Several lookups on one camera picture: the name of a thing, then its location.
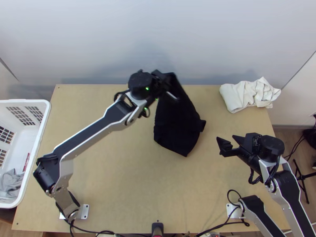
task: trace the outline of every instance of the white cloth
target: white cloth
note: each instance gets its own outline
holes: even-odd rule
[[[281,90],[273,88],[264,77],[261,77],[253,82],[224,84],[220,87],[220,94],[228,111],[236,113],[248,106],[272,108],[272,102],[278,98]]]

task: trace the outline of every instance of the wooden floor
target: wooden floor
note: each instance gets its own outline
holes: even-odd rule
[[[299,129],[275,129],[275,135],[285,143],[284,156],[291,152],[292,147],[296,141],[300,138],[302,131]],[[299,168],[303,175],[314,172],[312,164],[316,161],[316,150],[313,149],[306,141],[303,141],[296,152],[292,155],[290,165],[292,170],[295,172],[295,166],[293,164],[293,158],[296,159]],[[305,185],[308,191],[308,197],[310,204],[308,205],[305,200],[305,196],[301,194],[301,202],[305,208],[305,211],[311,220],[316,222],[316,177],[311,177],[305,180]],[[232,236],[231,233],[221,233],[223,236]],[[240,237],[263,237],[259,232],[244,232],[244,233],[233,233],[234,236]],[[4,237],[70,237],[68,233],[40,233],[31,231],[13,231],[11,225],[0,222],[0,236]],[[94,234],[75,234],[76,237],[93,237]],[[125,235],[126,237],[137,236],[137,235]]]

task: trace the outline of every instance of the basket vent hole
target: basket vent hole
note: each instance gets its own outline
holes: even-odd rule
[[[7,151],[0,149],[0,167],[2,167],[4,163],[4,159],[6,158]]]
[[[25,106],[25,108],[41,123],[43,113],[36,106]]]
[[[25,126],[30,126],[30,125],[36,125],[33,120],[26,114],[24,113],[23,110],[21,110],[19,107],[16,106],[9,106],[6,107],[11,114],[13,114],[23,125]]]
[[[0,126],[0,141],[11,144],[14,132]]]

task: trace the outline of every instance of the gray cloth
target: gray cloth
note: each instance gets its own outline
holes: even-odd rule
[[[7,198],[16,198],[19,194],[24,174],[17,175],[15,169],[5,172],[0,177],[0,194]]]

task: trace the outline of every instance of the white wall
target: white wall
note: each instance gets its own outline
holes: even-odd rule
[[[283,88],[281,95],[268,109],[275,125],[314,125],[316,113],[316,53]]]
[[[280,88],[315,50],[315,12],[315,0],[2,1],[0,57],[45,98],[56,83],[126,83],[140,68]]]

